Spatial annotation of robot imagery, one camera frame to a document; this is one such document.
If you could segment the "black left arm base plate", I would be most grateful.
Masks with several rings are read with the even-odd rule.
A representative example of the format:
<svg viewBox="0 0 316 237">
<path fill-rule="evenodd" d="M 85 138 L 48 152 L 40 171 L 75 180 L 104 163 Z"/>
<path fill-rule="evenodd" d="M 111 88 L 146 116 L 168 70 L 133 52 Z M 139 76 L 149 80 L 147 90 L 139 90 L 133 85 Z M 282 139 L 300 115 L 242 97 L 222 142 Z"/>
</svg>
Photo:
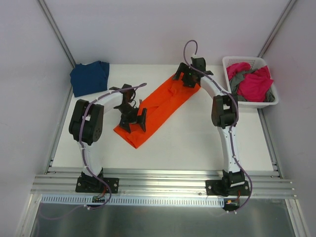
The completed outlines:
<svg viewBox="0 0 316 237">
<path fill-rule="evenodd" d="M 117 194 L 119 191 L 119 178 L 103 178 L 103 181 L 110 187 L 112 194 Z M 102 193 L 106 188 L 106 193 L 109 189 L 100 181 L 92 178 L 92 180 L 83 179 L 79 177 L 77 179 L 75 192 L 76 193 Z"/>
</svg>

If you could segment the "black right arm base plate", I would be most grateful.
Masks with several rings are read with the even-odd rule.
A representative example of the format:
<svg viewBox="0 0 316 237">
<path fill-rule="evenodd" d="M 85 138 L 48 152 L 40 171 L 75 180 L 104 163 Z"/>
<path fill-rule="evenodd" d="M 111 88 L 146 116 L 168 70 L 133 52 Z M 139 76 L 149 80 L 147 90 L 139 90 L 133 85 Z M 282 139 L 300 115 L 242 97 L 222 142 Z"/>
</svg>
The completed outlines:
<svg viewBox="0 0 316 237">
<path fill-rule="evenodd" d="M 227 187 L 222 180 L 206 180 L 205 189 L 208 196 L 249 196 L 250 188 L 247 181 L 242 185 Z"/>
</svg>

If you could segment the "orange t shirt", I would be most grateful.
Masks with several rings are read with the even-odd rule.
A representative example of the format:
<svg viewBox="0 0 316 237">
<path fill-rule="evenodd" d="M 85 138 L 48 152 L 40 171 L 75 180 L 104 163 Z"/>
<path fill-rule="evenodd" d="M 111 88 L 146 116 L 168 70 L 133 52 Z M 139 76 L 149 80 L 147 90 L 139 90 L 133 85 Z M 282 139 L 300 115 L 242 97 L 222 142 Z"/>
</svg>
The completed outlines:
<svg viewBox="0 0 316 237">
<path fill-rule="evenodd" d="M 167 79 L 140 105 L 141 109 L 147 109 L 146 131 L 144 132 L 139 125 L 133 124 L 130 133 L 119 126 L 114 128 L 114 132 L 132 147 L 139 148 L 199 89 L 199 85 L 190 88 L 183 86 L 181 80 Z"/>
</svg>

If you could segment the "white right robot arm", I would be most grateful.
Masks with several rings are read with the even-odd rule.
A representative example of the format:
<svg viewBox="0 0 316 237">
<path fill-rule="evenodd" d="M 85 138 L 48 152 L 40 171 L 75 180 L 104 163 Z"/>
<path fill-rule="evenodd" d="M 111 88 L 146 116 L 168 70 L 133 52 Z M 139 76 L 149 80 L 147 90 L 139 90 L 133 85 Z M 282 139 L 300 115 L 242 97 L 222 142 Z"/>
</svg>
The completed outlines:
<svg viewBox="0 0 316 237">
<path fill-rule="evenodd" d="M 192 63 L 180 63 L 173 80 L 183 82 L 184 87 L 199 85 L 212 98 L 211 120 L 221 138 L 224 157 L 223 177 L 212 181 L 210 191 L 214 195 L 249 196 L 251 187 L 240 165 L 237 151 L 236 124 L 238 121 L 238 101 L 235 94 L 229 93 L 215 80 L 213 73 L 206 70 L 204 58 L 192 58 Z"/>
</svg>

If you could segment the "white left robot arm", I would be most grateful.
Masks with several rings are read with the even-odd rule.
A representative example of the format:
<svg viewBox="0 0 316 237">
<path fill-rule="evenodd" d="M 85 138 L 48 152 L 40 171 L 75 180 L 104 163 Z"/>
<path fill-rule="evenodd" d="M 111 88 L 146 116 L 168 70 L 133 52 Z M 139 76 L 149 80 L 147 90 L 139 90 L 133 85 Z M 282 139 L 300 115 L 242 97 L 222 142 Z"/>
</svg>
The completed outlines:
<svg viewBox="0 0 316 237">
<path fill-rule="evenodd" d="M 147 109 L 132 105 L 137 86 L 124 84 L 122 88 L 111 87 L 104 95 L 89 102 L 77 100 L 69 124 L 69 133 L 77 141 L 83 169 L 77 180 L 77 193 L 118 193 L 119 179 L 104 177 L 102 159 L 97 143 L 103 131 L 104 114 L 112 109 L 120 111 L 119 128 L 131 133 L 131 126 L 139 125 L 146 131 Z"/>
</svg>

